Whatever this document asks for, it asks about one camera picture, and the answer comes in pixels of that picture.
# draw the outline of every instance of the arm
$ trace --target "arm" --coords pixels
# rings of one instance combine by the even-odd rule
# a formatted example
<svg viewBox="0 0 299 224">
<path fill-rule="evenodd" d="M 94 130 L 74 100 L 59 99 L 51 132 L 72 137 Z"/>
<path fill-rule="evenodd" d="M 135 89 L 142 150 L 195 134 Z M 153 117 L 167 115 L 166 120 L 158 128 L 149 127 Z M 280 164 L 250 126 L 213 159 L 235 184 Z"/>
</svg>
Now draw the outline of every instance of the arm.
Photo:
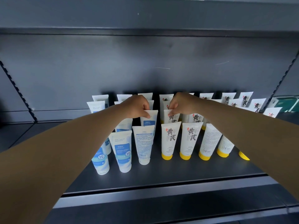
<svg viewBox="0 0 299 224">
<path fill-rule="evenodd" d="M 177 93 L 170 115 L 199 113 L 299 200 L 299 126 L 241 108 Z"/>
<path fill-rule="evenodd" d="M 125 118 L 149 118 L 148 101 L 119 105 L 36 135 L 0 154 L 0 222 L 41 223 L 99 147 Z"/>
</svg>

